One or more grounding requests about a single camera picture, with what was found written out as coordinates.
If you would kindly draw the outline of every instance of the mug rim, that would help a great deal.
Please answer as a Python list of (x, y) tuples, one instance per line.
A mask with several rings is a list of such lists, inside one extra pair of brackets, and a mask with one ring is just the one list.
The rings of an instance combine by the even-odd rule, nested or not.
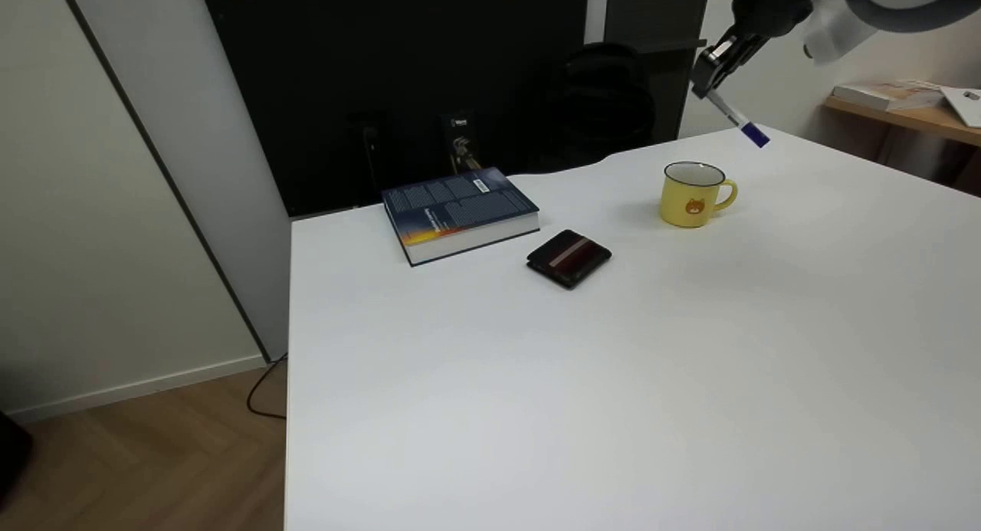
[[(671, 169), (675, 165), (686, 165), (686, 164), (688, 164), (688, 165), (701, 165), (702, 167), (712, 168), (712, 169), (718, 171), (719, 174), (722, 175), (722, 179), (719, 182), (712, 183), (712, 185), (693, 185), (693, 183), (690, 183), (690, 182), (679, 181), (679, 179), (676, 179), (676, 178), (672, 177), (672, 175), (669, 175), (668, 174), (668, 169)], [(664, 168), (664, 175), (665, 175), (665, 177), (667, 177), (669, 179), (672, 179), (672, 181), (679, 183), (679, 185), (694, 186), (695, 188), (712, 188), (712, 186), (721, 185), (722, 182), (725, 182), (726, 181), (726, 172), (725, 171), (722, 171), (718, 167), (715, 167), (715, 165), (712, 165), (710, 163), (702, 163), (701, 161), (676, 161), (674, 163), (669, 163)]]

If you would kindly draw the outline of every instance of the baseboard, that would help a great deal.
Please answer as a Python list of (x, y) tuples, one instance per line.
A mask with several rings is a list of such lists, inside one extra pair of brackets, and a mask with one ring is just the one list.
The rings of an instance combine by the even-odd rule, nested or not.
[(136, 396), (150, 395), (154, 392), (172, 390), (182, 385), (197, 384), (221, 378), (246, 370), (255, 370), (266, 364), (260, 354), (255, 356), (243, 357), (243, 359), (228, 360), (217, 364), (210, 364), (192, 370), (176, 372), (150, 380), (133, 382), (132, 384), (117, 385), (115, 388), (106, 388), (89, 394), (71, 396), (60, 401), (47, 402), (44, 405), (22, 408), (7, 414), (11, 420), (20, 424), (36, 422), (52, 416), (67, 415), (69, 412), (78, 412), (94, 406), (108, 405), (111, 402), (126, 401), (128, 398)]

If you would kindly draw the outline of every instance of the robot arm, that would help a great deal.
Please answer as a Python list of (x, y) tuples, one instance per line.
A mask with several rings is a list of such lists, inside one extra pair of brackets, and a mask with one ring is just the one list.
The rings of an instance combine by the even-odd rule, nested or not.
[(805, 53), (816, 63), (836, 60), (872, 33), (942, 28), (981, 8), (981, 0), (733, 0), (733, 25), (698, 55), (691, 92), (714, 91), (771, 38), (780, 38), (812, 17)]

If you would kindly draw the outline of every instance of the blue marker cap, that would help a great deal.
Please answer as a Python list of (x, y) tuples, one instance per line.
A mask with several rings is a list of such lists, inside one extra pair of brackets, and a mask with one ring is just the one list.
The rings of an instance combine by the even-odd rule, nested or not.
[(740, 130), (742, 130), (743, 134), (746, 134), (746, 136), (753, 141), (753, 144), (756, 144), (760, 148), (766, 146), (766, 144), (770, 141), (770, 137), (763, 134), (763, 131), (757, 129), (756, 125), (753, 125), (753, 123), (746, 123), (746, 125), (740, 127)]

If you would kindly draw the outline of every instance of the mug handle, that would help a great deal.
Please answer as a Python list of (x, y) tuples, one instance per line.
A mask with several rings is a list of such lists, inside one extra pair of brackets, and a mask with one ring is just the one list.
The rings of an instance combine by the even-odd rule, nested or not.
[(736, 186), (735, 182), (725, 179), (725, 181), (722, 181), (722, 185), (729, 185), (729, 188), (733, 189), (733, 191), (729, 194), (729, 197), (725, 199), (725, 202), (715, 204), (715, 211), (729, 207), (736, 201), (736, 195), (739, 195), (739, 186)]

